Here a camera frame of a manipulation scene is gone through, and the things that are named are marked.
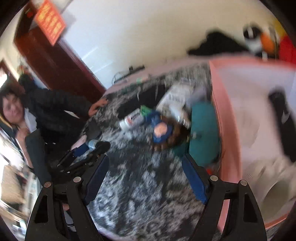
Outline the seated person's hand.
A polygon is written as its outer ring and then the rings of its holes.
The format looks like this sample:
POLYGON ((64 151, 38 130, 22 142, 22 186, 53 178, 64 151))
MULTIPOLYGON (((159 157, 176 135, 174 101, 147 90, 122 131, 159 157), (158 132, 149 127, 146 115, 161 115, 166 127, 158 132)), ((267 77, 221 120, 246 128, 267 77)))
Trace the seated person's hand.
POLYGON ((100 107, 103 107, 107 104, 108 104, 108 100, 105 98, 101 98, 100 100, 98 100, 97 102, 92 104, 92 106, 90 107, 90 109, 88 111, 89 117, 94 116, 100 107))

